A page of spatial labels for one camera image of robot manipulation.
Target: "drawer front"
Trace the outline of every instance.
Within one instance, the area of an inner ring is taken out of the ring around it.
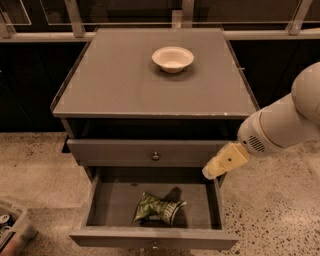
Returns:
[[[203,167],[226,141],[68,140],[82,166]]]
[[[131,231],[82,229],[70,237],[83,247],[230,250],[238,237],[225,231]]]

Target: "drawer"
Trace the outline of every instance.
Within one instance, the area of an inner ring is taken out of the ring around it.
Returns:
[[[82,166],[203,167],[226,141],[72,139]]]
[[[150,220],[132,223],[142,193],[187,202],[173,226]],[[88,208],[70,237],[79,246],[159,249],[230,249],[238,240],[225,229],[218,181],[201,168],[98,167]]]

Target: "closed drawer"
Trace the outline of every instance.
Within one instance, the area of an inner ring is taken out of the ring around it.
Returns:
[[[203,167],[226,141],[68,140],[82,166]]]

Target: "gray cabinet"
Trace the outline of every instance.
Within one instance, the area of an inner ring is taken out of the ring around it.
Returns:
[[[151,61],[165,46],[194,62],[167,74]],[[256,111],[218,29],[99,29],[52,105],[78,164],[92,178],[80,246],[230,249],[218,180],[201,169]],[[185,200],[174,225],[132,223],[142,193]]]

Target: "green snack bag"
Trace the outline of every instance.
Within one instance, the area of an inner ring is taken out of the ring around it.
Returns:
[[[168,202],[164,200],[158,200],[151,203],[152,209],[157,212],[161,220],[169,225],[173,225],[174,217],[177,211],[187,203],[184,201],[179,201],[177,203]]]
[[[162,221],[172,226],[177,211],[187,203],[177,203],[161,200],[160,198],[144,192],[140,203],[137,206],[133,222],[138,220],[149,220],[150,216],[158,216]]]
[[[151,203],[158,200],[160,199],[144,192],[142,199],[137,206],[136,214],[132,222],[148,219],[149,216],[157,215],[157,212],[152,209]]]

